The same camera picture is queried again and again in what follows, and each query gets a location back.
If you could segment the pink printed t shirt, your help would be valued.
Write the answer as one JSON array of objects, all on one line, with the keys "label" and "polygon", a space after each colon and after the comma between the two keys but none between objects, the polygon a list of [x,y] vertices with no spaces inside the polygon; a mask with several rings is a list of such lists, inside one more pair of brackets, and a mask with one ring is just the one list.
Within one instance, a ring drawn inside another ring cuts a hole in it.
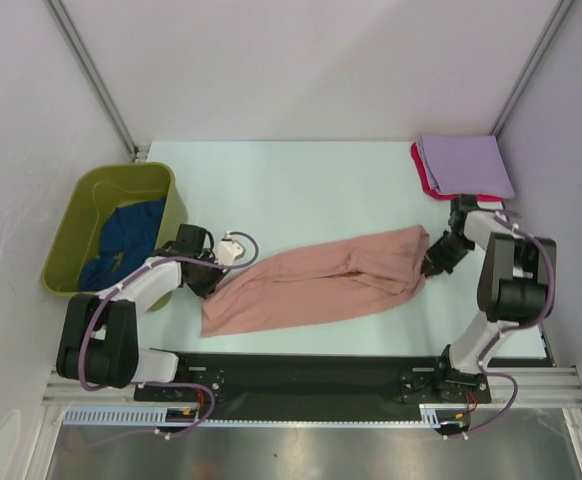
[{"label": "pink printed t shirt", "polygon": [[223,282],[202,303],[205,337],[319,325],[383,313],[423,288],[421,225],[289,250]]}]

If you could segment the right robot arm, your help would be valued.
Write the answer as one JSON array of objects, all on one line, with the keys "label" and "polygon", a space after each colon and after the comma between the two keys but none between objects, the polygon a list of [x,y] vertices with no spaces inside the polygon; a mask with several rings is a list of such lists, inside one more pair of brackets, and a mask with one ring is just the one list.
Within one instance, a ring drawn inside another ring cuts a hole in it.
[{"label": "right robot arm", "polygon": [[557,243],[521,229],[515,215],[482,208],[473,195],[451,201],[448,229],[429,247],[422,273],[450,274],[467,254],[484,252],[477,284],[478,314],[462,336],[445,348],[445,368],[432,376],[434,393],[455,401],[515,332],[538,326],[555,302]]}]

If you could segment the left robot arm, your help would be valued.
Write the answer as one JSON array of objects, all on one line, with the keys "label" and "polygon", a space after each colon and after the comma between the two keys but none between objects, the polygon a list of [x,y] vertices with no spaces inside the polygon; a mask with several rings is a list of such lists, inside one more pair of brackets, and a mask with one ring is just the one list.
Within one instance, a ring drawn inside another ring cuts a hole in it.
[{"label": "left robot arm", "polygon": [[68,303],[57,374],[88,390],[156,383],[168,398],[185,397],[191,374],[175,353],[142,348],[138,317],[172,291],[188,286],[207,294],[223,278],[212,234],[182,224],[176,238],[151,252],[139,267],[95,293],[79,293]]}]

